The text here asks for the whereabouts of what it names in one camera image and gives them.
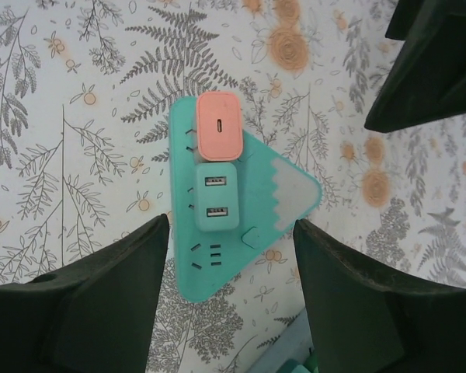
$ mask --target dark green object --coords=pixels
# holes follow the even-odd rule
[[[304,362],[304,366],[311,373],[318,373],[318,358],[316,357],[316,352],[313,352],[311,356]]]
[[[144,373],[168,236],[161,215],[28,284],[0,286],[0,373]]]
[[[399,0],[386,37],[405,43],[366,129],[387,133],[466,113],[466,0]]]
[[[466,372],[466,289],[404,274],[306,220],[294,242],[321,373]]]

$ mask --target triangular power strip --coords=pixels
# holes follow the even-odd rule
[[[178,289],[186,300],[203,302],[317,207],[322,189],[314,177],[244,131],[242,156],[233,162],[240,225],[225,232],[200,231],[193,210],[195,108],[195,97],[172,105],[169,157]]]

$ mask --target patterned tablecloth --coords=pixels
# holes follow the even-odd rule
[[[245,129],[322,183],[315,224],[466,287],[466,115],[363,129],[401,47],[396,0],[112,1],[0,0],[0,284],[172,222],[169,106],[228,89]],[[148,371],[241,373],[303,307],[289,236],[199,305],[170,250]]]

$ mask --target teal usb charger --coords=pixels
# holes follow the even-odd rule
[[[228,231],[240,224],[236,167],[230,162],[195,167],[194,210],[202,232]]]

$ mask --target usb-c charger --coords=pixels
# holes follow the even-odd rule
[[[202,93],[196,101],[195,121],[198,162],[231,162],[240,157],[242,111],[234,93]]]

